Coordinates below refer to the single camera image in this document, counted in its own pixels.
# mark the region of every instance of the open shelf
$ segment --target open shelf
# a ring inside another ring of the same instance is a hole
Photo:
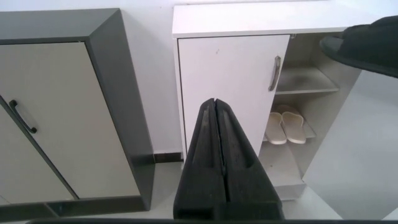
[[[276,95],[299,93],[323,93],[339,88],[321,71],[313,66],[282,68]]]
[[[306,185],[288,144],[276,146],[264,142],[259,160],[281,200],[300,197]]]
[[[306,138],[315,138],[317,136],[317,134],[315,134],[313,129],[310,127],[310,125],[305,120],[304,120],[304,124],[303,124],[303,129],[304,129]],[[266,138],[266,135],[264,135],[264,137],[262,137],[262,141],[263,142],[268,141]]]

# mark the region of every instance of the shoe cabinet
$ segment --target shoe cabinet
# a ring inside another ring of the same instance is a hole
[[[303,176],[361,72],[323,55],[319,40],[376,19],[334,1],[176,6],[184,158],[200,105],[219,98],[233,109],[279,197],[300,197]],[[269,113],[280,104],[304,117],[305,144],[267,142]]]
[[[154,158],[121,11],[0,20],[0,213],[149,209]]]

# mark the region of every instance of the white floor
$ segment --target white floor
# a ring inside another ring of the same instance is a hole
[[[173,202],[181,176],[181,163],[156,164],[152,209],[148,212],[117,213],[80,218],[163,218],[173,219]],[[331,209],[311,188],[307,187],[300,199],[284,201],[286,219],[339,220],[341,217]],[[397,219],[398,209],[387,219]]]

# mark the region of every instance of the baseboard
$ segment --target baseboard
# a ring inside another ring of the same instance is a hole
[[[183,162],[181,152],[154,154],[155,163]]]
[[[141,196],[90,198],[0,206],[0,222],[146,211]]]

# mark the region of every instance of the pair of slippers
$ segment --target pair of slippers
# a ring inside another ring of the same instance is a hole
[[[287,140],[304,144],[306,137],[303,130],[304,118],[291,106],[279,105],[276,112],[269,114],[266,138],[272,144],[285,144]]]

